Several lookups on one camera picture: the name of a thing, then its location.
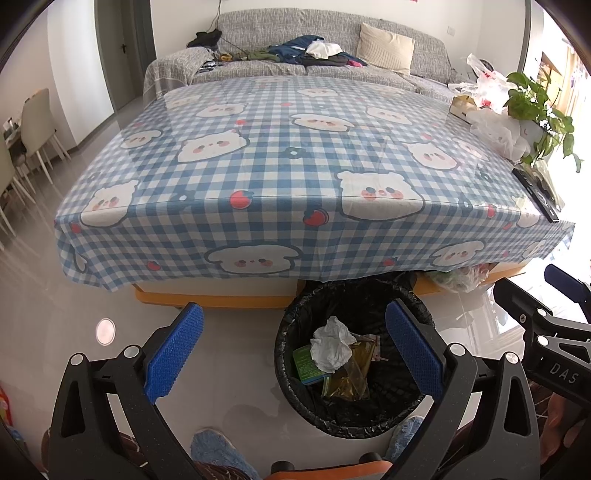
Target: tile floor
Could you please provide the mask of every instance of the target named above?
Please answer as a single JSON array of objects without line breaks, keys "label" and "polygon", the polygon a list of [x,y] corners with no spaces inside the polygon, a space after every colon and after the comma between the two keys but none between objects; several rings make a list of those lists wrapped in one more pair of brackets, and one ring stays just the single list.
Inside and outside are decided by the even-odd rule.
[{"label": "tile floor", "polygon": [[[177,315],[173,308],[139,303],[131,288],[108,293],[71,283],[61,271],[53,235],[53,215],[63,196],[141,108],[141,100],[126,107],[73,155],[72,164],[56,162],[51,172],[54,186],[37,173],[37,205],[24,209],[12,199],[7,208],[18,237],[0,231],[6,247],[0,252],[0,384],[10,397],[15,426],[36,460],[70,355],[82,351],[90,359],[110,358],[130,343],[142,344]],[[522,353],[517,324],[493,304],[486,290],[423,300],[447,342],[461,342],[481,356],[499,358],[508,350]],[[158,401],[186,449],[196,430],[215,427],[261,475],[280,459],[297,468],[317,468],[354,462],[368,451],[385,452],[389,434],[371,440],[330,437],[306,423],[283,398],[273,365],[281,311],[206,310],[205,314],[206,327],[196,350],[170,395]],[[95,339],[95,326],[104,317],[116,324],[115,340],[107,347]],[[477,404],[474,395],[466,421]],[[113,405],[121,430],[128,432],[121,406]],[[429,405],[425,400],[419,412],[425,413]]]}]

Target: doorway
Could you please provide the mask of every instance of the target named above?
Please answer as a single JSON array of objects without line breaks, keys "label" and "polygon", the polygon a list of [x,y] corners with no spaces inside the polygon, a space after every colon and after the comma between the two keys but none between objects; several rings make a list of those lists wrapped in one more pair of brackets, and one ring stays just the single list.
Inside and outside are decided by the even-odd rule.
[{"label": "doorway", "polygon": [[144,75],[156,59],[150,0],[95,0],[96,36],[115,112],[144,91]]}]

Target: green package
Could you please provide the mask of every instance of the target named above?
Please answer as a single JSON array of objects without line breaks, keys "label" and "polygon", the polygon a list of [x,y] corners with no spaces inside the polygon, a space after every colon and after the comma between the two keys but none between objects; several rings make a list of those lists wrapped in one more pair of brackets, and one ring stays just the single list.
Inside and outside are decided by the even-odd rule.
[{"label": "green package", "polygon": [[320,370],[310,354],[311,345],[306,345],[297,350],[294,350],[294,362],[297,368],[300,380],[304,385],[312,385],[328,377],[330,374],[324,373]]}]

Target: black garbage bag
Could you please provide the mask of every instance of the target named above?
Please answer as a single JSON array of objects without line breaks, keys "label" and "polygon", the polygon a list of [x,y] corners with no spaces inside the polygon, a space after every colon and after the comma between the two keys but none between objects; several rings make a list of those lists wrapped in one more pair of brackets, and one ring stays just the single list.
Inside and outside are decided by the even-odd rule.
[{"label": "black garbage bag", "polygon": [[[400,273],[317,283],[285,310],[275,340],[275,374],[291,406],[323,432],[347,439],[375,437],[404,420],[424,398],[386,329],[386,307],[395,299],[401,299],[419,322],[433,325],[431,314],[410,288],[408,274]],[[331,315],[353,333],[381,338],[381,356],[388,361],[372,362],[366,400],[323,398],[322,383],[300,382],[293,352],[308,345]]]}]

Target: crumpled tissue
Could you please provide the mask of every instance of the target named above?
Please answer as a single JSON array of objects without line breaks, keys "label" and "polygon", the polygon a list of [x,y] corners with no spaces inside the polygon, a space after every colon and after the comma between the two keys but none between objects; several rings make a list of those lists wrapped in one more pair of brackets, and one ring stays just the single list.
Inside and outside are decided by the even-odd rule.
[{"label": "crumpled tissue", "polygon": [[314,332],[310,355],[320,370],[333,374],[349,361],[353,354],[349,345],[356,341],[347,326],[332,316]]}]

